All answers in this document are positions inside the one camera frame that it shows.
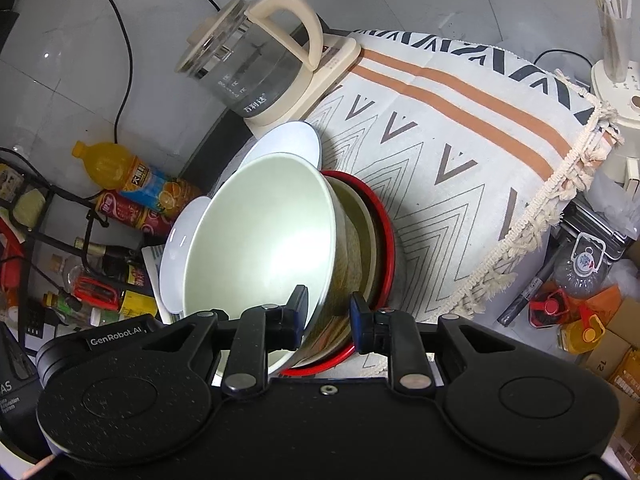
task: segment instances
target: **cardboard box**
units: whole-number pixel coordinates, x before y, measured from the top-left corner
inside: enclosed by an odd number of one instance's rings
[[[625,251],[625,258],[629,258],[636,267],[640,267],[640,240],[633,242]]]
[[[631,345],[624,339],[607,330],[598,346],[584,362],[584,367],[604,380],[608,380],[630,348]]]
[[[625,392],[613,386],[613,384],[611,385],[611,389],[616,394],[620,407],[620,416],[618,417],[618,423],[616,424],[616,429],[613,431],[613,435],[616,437],[624,435],[625,437],[631,438],[633,441],[631,447],[633,448],[640,443],[640,418],[638,417],[640,415],[640,404],[635,402],[635,400]]]
[[[640,351],[627,352],[609,382],[640,402]]]
[[[640,303],[626,298],[607,324],[607,330],[611,330],[631,346],[640,348]]]

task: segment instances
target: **kettle handle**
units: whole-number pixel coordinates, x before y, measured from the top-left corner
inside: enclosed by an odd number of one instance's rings
[[[289,10],[305,26],[309,35],[309,53],[269,18],[276,10]],[[318,68],[322,56],[322,26],[318,15],[305,0],[258,0],[252,3],[244,14],[252,23],[273,36],[282,46],[296,56],[306,68],[313,72]]]

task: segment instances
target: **metal rack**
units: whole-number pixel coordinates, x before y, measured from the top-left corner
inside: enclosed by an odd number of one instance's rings
[[[97,221],[101,227],[105,228],[109,226],[109,220],[107,218],[103,218],[100,216],[94,209],[95,204],[90,200],[82,198],[74,193],[68,192],[61,187],[56,186],[55,184],[51,184],[47,182],[40,176],[23,169],[19,165],[15,164],[7,160],[5,156],[0,155],[0,163],[6,164],[13,170],[17,171],[22,177],[23,181],[17,192],[15,193],[15,197],[12,200],[5,200],[0,198],[0,206],[4,207],[8,211],[9,220],[11,224],[17,228],[25,237],[24,243],[22,243],[22,251],[24,253],[25,259],[31,261],[33,257],[33,250],[36,242],[42,242],[44,244],[50,245],[60,251],[64,251],[69,254],[74,254],[78,256],[82,260],[82,266],[84,267],[85,272],[97,280],[110,285],[119,290],[130,290],[133,292],[137,292],[139,294],[144,294],[148,296],[148,290],[138,285],[131,285],[130,283],[122,282],[120,280],[116,280],[111,278],[110,276],[105,275],[101,270],[94,269],[88,262],[87,259],[87,250],[89,248],[89,242],[91,241],[91,233],[94,227],[94,222]],[[40,190],[44,195],[44,205],[40,211],[40,215],[34,225],[33,228],[28,227],[27,225],[19,222],[14,215],[15,206],[18,203],[20,197],[27,191],[29,187],[34,187]],[[75,202],[87,208],[86,213],[86,231],[84,233],[84,245],[81,249],[78,249],[72,245],[66,244],[57,240],[56,238],[52,238],[44,232],[42,232],[42,225],[44,224],[45,218],[47,217],[47,212],[53,199],[58,196],[68,202]],[[31,272],[31,266],[25,261],[21,262],[20,268],[20,285],[18,286],[18,343],[20,346],[27,351],[27,353],[31,354],[33,350],[27,349],[24,344],[25,332],[26,332],[26,316],[28,314],[28,297],[29,297],[29,277]]]

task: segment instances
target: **white plate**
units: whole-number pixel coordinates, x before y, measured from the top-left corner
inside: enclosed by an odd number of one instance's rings
[[[160,297],[171,314],[181,314],[184,309],[184,270],[191,240],[211,199],[199,196],[187,204],[175,221],[164,245],[160,262]]]
[[[269,153],[292,153],[318,170],[322,162],[320,139],[311,124],[291,121],[276,126],[260,138],[240,163],[240,168]]]
[[[289,153],[254,160],[222,185],[196,229],[185,273],[185,316],[220,308],[238,319],[254,306],[285,304],[302,284],[309,323],[329,291],[336,237],[332,194],[313,166]],[[280,370],[292,354],[270,352],[268,372]]]

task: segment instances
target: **white appliance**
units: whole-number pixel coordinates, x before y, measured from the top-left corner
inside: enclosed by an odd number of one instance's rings
[[[602,170],[616,182],[625,183],[627,163],[637,167],[640,158],[640,65],[629,61],[626,80],[613,83],[600,60],[591,69],[591,90],[618,110],[618,126],[625,143],[614,146],[602,164]]]

